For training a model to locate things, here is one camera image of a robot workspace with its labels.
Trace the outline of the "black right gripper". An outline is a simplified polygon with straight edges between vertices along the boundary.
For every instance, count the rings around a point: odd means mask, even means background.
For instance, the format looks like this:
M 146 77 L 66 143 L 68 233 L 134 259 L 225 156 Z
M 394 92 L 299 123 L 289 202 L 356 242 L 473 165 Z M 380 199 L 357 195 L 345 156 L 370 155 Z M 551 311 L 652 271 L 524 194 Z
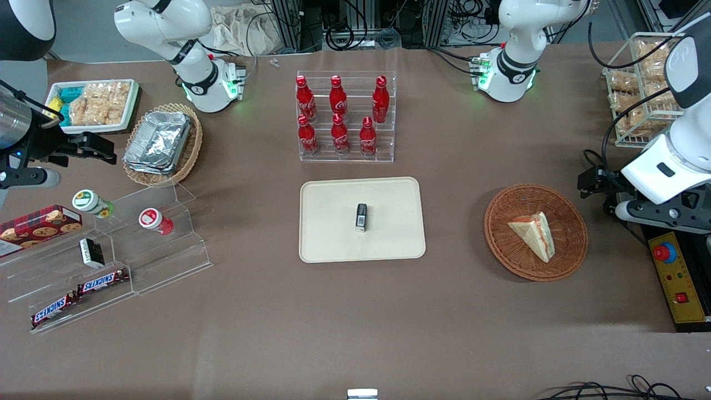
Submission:
M 66 167 L 67 157 L 92 158 L 111 165 L 117 164 L 114 142 L 111 140 L 93 132 L 82 132 L 82 152 L 73 141 L 76 137 L 65 134 L 58 125 L 43 128 L 46 122 L 50 122 L 50 119 L 43 114 L 32 114 L 28 131 L 23 137 L 24 167 L 35 161 Z

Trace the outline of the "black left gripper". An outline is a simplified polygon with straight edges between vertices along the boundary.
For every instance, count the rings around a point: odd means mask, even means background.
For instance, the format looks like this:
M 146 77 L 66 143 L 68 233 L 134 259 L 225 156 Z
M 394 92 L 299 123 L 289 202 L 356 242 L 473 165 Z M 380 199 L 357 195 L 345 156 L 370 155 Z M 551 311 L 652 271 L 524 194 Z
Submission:
M 620 171 L 610 171 L 604 166 L 590 167 L 577 176 L 580 198 L 596 193 L 606 196 L 611 203 L 630 202 L 637 199 L 637 190 Z

